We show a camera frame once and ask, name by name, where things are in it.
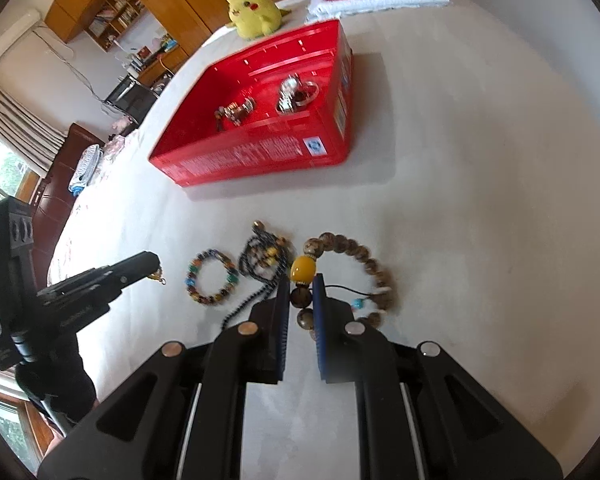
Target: white towel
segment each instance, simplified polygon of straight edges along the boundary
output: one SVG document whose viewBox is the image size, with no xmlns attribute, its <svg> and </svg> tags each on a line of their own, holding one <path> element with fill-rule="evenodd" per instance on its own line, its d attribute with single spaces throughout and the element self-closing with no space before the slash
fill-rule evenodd
<svg viewBox="0 0 600 480">
<path fill-rule="evenodd" d="M 340 19 L 342 16 L 373 12 L 375 10 L 401 9 L 403 7 L 445 6 L 449 0 L 311 0 L 305 23 Z"/>
</svg>

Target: black cable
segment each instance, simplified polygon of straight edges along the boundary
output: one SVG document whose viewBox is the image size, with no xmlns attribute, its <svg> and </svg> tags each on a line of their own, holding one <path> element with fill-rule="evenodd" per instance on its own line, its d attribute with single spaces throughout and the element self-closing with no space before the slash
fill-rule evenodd
<svg viewBox="0 0 600 480">
<path fill-rule="evenodd" d="M 278 286 L 280 278 L 286 274 L 289 260 L 287 248 L 285 246 L 278 245 L 278 237 L 265 231 L 264 229 L 254 226 L 253 233 L 254 235 L 247 240 L 244 251 L 240 255 L 240 259 L 238 260 L 238 270 L 240 270 L 241 275 L 251 276 L 254 280 L 264 283 L 264 285 L 260 290 L 251 294 L 246 300 L 238 305 L 238 307 L 224 316 L 220 330 L 225 330 L 229 322 L 235 316 L 240 314 L 249 304 L 251 304 L 252 301 L 256 300 L 256 298 L 262 297 L 264 300 L 266 300 Z M 265 252 L 270 247 L 276 247 L 278 249 L 278 266 L 276 267 L 276 272 L 272 278 L 265 278 L 256 272 L 257 262 L 255 264 L 252 263 L 250 260 L 250 255 L 252 254 L 253 248 L 257 248 Z"/>
<path fill-rule="evenodd" d="M 330 286 L 332 286 L 333 288 L 343 288 L 344 290 L 354 292 L 355 294 L 359 294 L 360 296 L 364 296 L 365 298 L 370 298 L 372 296 L 372 294 L 368 292 L 360 292 L 359 290 L 353 290 L 352 288 L 349 288 L 348 286 L 344 285 L 325 285 L 324 288 L 329 288 Z"/>
<path fill-rule="evenodd" d="M 40 25 L 39 28 L 49 28 L 49 27 L 47 27 L 46 25 Z M 51 45 L 47 40 L 45 40 L 45 38 L 43 38 L 42 36 L 40 36 L 36 30 L 33 30 L 33 34 L 35 34 L 37 37 L 39 37 L 40 40 L 42 40 L 46 44 L 46 46 L 49 47 L 49 49 L 51 50 L 51 53 L 54 54 L 54 56 L 56 56 L 62 63 L 64 63 L 65 65 L 67 65 L 68 69 L 71 70 L 71 72 L 74 74 L 75 78 L 80 83 L 82 83 L 84 86 L 86 86 L 87 90 L 91 93 L 92 97 L 94 99 L 96 99 L 96 101 L 98 101 L 100 103 L 100 109 L 105 114 L 107 114 L 109 117 L 112 117 L 112 115 L 110 115 L 109 113 L 107 113 L 102 108 L 103 106 L 106 106 L 107 108 L 109 108 L 109 110 L 112 110 L 113 112 L 117 113 L 118 115 L 120 115 L 122 113 L 116 107 L 114 107 L 111 104 L 107 103 L 104 99 L 100 99 L 99 95 L 97 95 L 96 91 L 93 89 L 93 86 L 91 85 L 91 81 L 89 81 L 89 79 L 87 78 L 87 76 L 85 76 L 82 72 L 80 72 L 75 66 L 73 66 L 64 57 L 60 56 L 60 54 L 58 54 L 58 51 L 53 47 L 53 45 Z"/>
</svg>

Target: metal screw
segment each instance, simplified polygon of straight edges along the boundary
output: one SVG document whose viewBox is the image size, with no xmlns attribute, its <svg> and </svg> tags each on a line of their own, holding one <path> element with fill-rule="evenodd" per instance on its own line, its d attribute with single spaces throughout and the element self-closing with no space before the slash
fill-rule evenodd
<svg viewBox="0 0 600 480">
<path fill-rule="evenodd" d="M 349 321 L 344 326 L 344 331 L 349 335 L 362 335 L 365 333 L 365 325 L 359 321 Z"/>
<path fill-rule="evenodd" d="M 440 347 L 433 341 L 422 343 L 420 345 L 420 351 L 422 352 L 422 355 L 427 357 L 438 357 L 440 355 Z"/>
<path fill-rule="evenodd" d="M 162 345 L 160 351 L 165 357 L 176 357 L 176 355 L 180 355 L 182 353 L 182 349 L 183 347 L 181 343 L 178 343 L 177 341 L 169 341 L 168 343 Z"/>
<path fill-rule="evenodd" d="M 238 326 L 238 334 L 253 335 L 258 331 L 258 326 L 253 321 L 245 321 Z"/>
</svg>

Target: red box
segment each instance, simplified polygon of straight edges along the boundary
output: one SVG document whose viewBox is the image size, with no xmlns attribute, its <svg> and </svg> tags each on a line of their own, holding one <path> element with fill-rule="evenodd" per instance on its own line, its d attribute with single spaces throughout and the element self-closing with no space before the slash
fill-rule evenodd
<svg viewBox="0 0 600 480">
<path fill-rule="evenodd" d="M 319 94 L 303 110 L 279 115 L 280 83 L 296 73 L 317 83 Z M 149 161 L 180 186 L 339 164 L 350 149 L 351 75 L 351 49 L 337 20 L 261 41 L 206 68 Z M 215 110 L 247 96 L 255 110 L 218 132 Z"/>
</svg>

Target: stuffed toy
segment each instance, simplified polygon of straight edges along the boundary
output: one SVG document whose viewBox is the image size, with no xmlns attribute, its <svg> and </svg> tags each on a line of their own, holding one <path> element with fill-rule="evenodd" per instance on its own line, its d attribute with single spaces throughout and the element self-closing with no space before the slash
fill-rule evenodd
<svg viewBox="0 0 600 480">
<path fill-rule="evenodd" d="M 282 16 L 289 13 L 276 7 L 272 0 L 227 0 L 229 19 L 227 27 L 235 27 L 245 40 L 268 36 L 276 32 Z"/>
</svg>

